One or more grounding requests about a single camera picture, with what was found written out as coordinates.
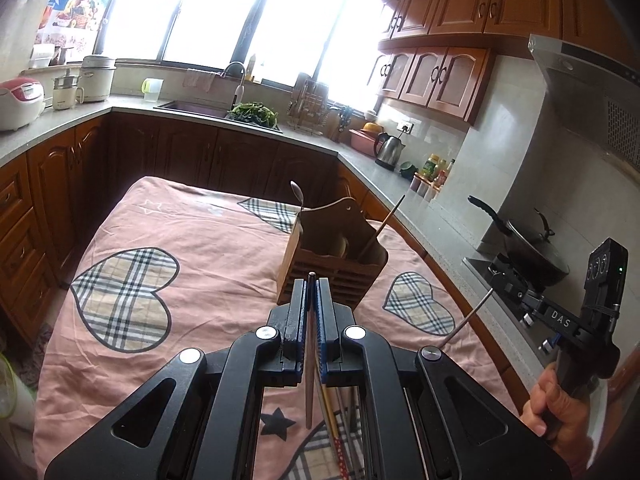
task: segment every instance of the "rice cooker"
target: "rice cooker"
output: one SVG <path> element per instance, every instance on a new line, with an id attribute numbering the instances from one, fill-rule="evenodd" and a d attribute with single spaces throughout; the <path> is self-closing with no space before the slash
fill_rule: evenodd
<path id="1" fill-rule="evenodd" d="M 84 90 L 84 102 L 104 101 L 111 93 L 116 60 L 113 57 L 92 55 L 82 60 L 78 86 Z"/>
<path id="2" fill-rule="evenodd" d="M 44 110 L 44 88 L 36 79 L 17 77 L 0 83 L 0 132 L 33 123 Z"/>

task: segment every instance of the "trash can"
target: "trash can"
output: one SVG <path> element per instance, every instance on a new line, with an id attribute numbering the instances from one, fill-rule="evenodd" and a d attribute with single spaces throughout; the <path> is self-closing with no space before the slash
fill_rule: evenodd
<path id="1" fill-rule="evenodd" d="M 35 400 L 33 393 L 14 373 L 9 361 L 0 354 L 0 420 L 33 433 Z"/>

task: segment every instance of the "small cooking pot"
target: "small cooking pot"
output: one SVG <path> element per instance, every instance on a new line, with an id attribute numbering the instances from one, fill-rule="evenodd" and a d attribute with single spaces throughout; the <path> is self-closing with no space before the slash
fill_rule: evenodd
<path id="1" fill-rule="evenodd" d="M 491 206 L 475 196 L 470 196 L 468 200 L 493 219 L 504 237 L 507 256 L 513 266 L 536 288 L 543 289 L 555 285 L 569 274 L 569 266 L 549 241 L 549 237 L 555 233 L 549 228 L 549 223 L 540 211 L 535 209 L 542 219 L 544 234 L 531 227 L 515 224 L 513 220 L 505 223 Z"/>

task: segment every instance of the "leafy green vegetable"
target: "leafy green vegetable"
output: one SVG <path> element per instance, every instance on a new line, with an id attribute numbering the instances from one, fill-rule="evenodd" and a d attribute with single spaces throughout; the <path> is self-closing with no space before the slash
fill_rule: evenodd
<path id="1" fill-rule="evenodd" d="M 269 110 L 262 103 L 245 103 L 231 110 L 227 118 L 240 123 L 250 123 L 263 128 L 276 128 L 278 114 Z"/>

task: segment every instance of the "utensil holder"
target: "utensil holder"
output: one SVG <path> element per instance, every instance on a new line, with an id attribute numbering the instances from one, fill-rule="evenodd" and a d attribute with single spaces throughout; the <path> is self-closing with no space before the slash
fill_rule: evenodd
<path id="1" fill-rule="evenodd" d="M 277 303 L 290 301 L 294 280 L 315 272 L 319 278 L 329 279 L 336 303 L 355 309 L 389 258 L 386 249 L 375 240 L 356 261 L 375 234 L 353 198 L 300 212 L 278 272 Z"/>

